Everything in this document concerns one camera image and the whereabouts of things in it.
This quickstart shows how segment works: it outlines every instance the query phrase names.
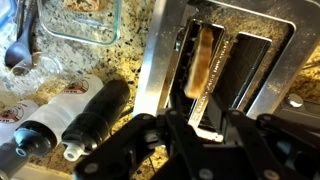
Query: red label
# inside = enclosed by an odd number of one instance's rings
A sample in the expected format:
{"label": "red label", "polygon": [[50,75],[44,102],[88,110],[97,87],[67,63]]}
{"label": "red label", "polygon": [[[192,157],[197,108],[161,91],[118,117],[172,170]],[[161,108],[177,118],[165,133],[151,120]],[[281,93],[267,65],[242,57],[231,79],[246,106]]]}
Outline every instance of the red label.
{"label": "red label", "polygon": [[18,122],[24,114],[23,108],[19,105],[4,111],[0,114],[0,123],[15,123]]}
{"label": "red label", "polygon": [[66,89],[62,91],[62,93],[68,94],[83,94],[87,92],[89,89],[89,83],[85,79],[81,79],[79,81],[73,82]]}

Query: toast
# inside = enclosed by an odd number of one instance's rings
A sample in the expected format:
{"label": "toast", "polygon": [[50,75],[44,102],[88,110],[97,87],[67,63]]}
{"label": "toast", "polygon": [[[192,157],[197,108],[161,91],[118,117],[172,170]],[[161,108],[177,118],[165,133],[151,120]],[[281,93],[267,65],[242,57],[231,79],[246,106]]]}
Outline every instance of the toast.
{"label": "toast", "polygon": [[194,45],[188,82],[184,93],[188,98],[197,99],[205,90],[209,78],[209,65],[211,62],[213,34],[210,28],[202,28],[198,33]]}

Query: toaster slot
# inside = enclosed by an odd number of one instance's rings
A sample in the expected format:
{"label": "toaster slot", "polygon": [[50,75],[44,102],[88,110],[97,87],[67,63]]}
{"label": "toaster slot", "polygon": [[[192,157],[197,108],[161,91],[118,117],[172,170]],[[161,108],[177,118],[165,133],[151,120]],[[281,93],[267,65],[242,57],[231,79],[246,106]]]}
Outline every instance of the toaster slot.
{"label": "toaster slot", "polygon": [[[189,99],[188,97],[186,97],[184,94],[184,87],[187,84],[193,51],[196,48],[196,38],[201,28],[203,27],[212,29],[214,37],[211,60],[216,56],[216,53],[219,50],[219,46],[221,44],[221,39],[224,34],[224,28],[221,26],[209,24],[195,19],[189,21],[184,41],[181,46],[182,48],[179,56],[178,68],[176,70],[175,78],[170,92],[170,96],[175,96],[174,98],[171,98],[175,99],[175,103],[173,104],[175,104],[175,106],[179,106],[175,108],[180,109],[187,121],[189,120],[193,112],[193,108],[196,105],[197,99]],[[203,109],[202,113],[203,117],[200,117],[200,119],[203,119],[203,122],[207,122],[206,119],[208,119],[208,117],[207,113],[205,112],[205,108]]]}
{"label": "toaster slot", "polygon": [[271,40],[241,32],[236,37],[214,93],[226,107],[237,108],[263,61]]}

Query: kitchen counter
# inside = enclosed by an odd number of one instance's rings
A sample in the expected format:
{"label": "kitchen counter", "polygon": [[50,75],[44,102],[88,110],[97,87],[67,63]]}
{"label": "kitchen counter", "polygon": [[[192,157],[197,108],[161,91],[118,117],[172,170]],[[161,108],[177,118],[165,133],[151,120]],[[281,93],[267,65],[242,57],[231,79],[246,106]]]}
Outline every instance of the kitchen counter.
{"label": "kitchen counter", "polygon": [[[138,83],[144,47],[147,39],[148,26],[153,10],[154,0],[124,0],[122,4],[121,38],[117,43],[108,48],[84,44],[76,41],[56,38],[49,35],[36,20],[32,39],[32,51],[50,52],[61,60],[64,71],[76,76],[93,73],[103,82],[111,79],[124,78],[127,80],[131,98],[126,109],[134,104],[136,86]],[[0,45],[0,57],[4,56],[6,47]],[[320,44],[313,54],[311,61],[320,62]],[[303,98],[320,102],[320,68],[302,71],[294,82],[290,92],[295,92]],[[39,105],[63,89],[60,86],[42,86],[37,92],[28,95],[16,96],[16,99],[33,99]],[[0,110],[10,105],[11,102],[0,103]],[[122,118],[112,129],[120,129],[131,119],[131,116]],[[48,171],[60,171],[66,178],[71,178],[71,172],[77,162],[68,162],[63,158],[64,148],[59,145],[50,154],[44,157],[32,156],[30,164],[45,167]],[[157,170],[167,160],[165,151],[157,149],[151,157],[152,164]],[[135,179],[149,179],[153,174],[150,161],[145,161],[134,176]]]}

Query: bread slice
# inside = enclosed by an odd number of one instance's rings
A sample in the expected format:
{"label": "bread slice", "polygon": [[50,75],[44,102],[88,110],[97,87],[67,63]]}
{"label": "bread slice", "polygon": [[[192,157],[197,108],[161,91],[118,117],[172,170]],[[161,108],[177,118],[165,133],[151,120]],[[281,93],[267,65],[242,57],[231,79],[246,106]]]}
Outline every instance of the bread slice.
{"label": "bread slice", "polygon": [[107,0],[64,0],[64,8],[75,12],[96,12],[105,7]]}
{"label": "bread slice", "polygon": [[184,93],[188,98],[197,99],[205,90],[209,78],[213,34],[210,28],[202,28],[194,45],[194,55],[189,69],[188,82]]}

